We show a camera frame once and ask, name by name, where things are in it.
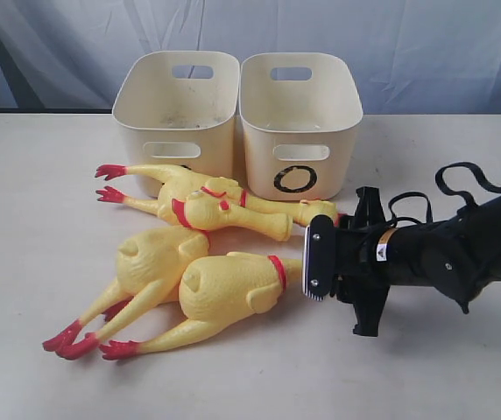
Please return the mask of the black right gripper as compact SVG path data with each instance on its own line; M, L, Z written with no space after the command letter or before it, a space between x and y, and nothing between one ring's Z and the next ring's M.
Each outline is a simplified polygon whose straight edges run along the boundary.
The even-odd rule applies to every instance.
M388 224L379 190L356 190L356 211L336 220L319 214L309 222L304 241L302 292L351 304L356 315L355 335L377 337L390 286L377 273L376 242Z

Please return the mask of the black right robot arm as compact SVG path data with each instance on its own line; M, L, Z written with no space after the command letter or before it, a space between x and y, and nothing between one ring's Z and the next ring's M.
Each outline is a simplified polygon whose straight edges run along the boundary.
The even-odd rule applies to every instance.
M385 218L379 190L356 191L356 211L333 222L318 215L307 226L302 291L353 305L354 334L378 336L392 286L431 287L455 301L463 313L493 282L501 282L501 186L497 198L468 203L449 220L420 222Z

